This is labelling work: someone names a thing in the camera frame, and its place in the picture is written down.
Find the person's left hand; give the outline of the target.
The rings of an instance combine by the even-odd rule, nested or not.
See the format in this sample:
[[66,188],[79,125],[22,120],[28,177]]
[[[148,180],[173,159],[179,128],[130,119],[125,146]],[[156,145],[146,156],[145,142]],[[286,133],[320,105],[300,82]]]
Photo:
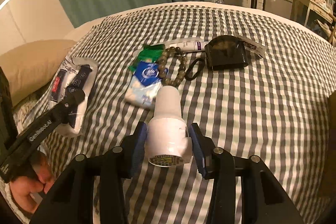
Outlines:
[[55,176],[44,153],[38,151],[31,163],[37,179],[27,176],[17,177],[9,183],[14,201],[24,213],[34,214],[38,208],[38,203],[32,198],[33,193],[50,190],[55,182]]

